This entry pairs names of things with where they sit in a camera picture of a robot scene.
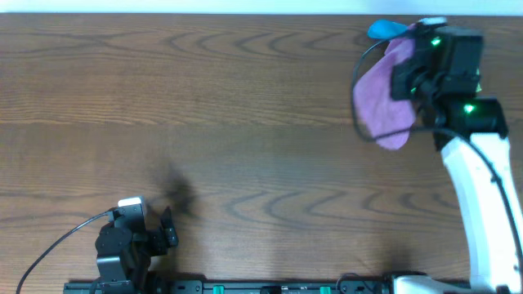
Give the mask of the pink microfiber cloth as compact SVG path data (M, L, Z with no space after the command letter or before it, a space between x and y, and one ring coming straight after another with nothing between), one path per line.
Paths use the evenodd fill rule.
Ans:
M408 100L392 99L393 68L413 55L414 40L403 34L398 38L378 40L386 43L382 58L361 78L353 73L351 107L355 129L363 140L384 149L398 150L409 138L415 122L413 106Z

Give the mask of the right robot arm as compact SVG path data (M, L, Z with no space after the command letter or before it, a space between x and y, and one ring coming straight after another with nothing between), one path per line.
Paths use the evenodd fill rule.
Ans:
M423 127L453 182L470 255L473 293L522 291L522 212L500 102L480 97L484 38L475 29L417 23L413 53L394 66L393 100L422 107Z

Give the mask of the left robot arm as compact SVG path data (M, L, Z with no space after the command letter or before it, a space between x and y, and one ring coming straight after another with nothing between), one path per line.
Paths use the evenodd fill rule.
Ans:
M165 256L179 243L167 207L160 226L148 230L140 204L115 208L111 221L102 227L95 246L96 264L103 293L169 293L168 282L149 271L154 256Z

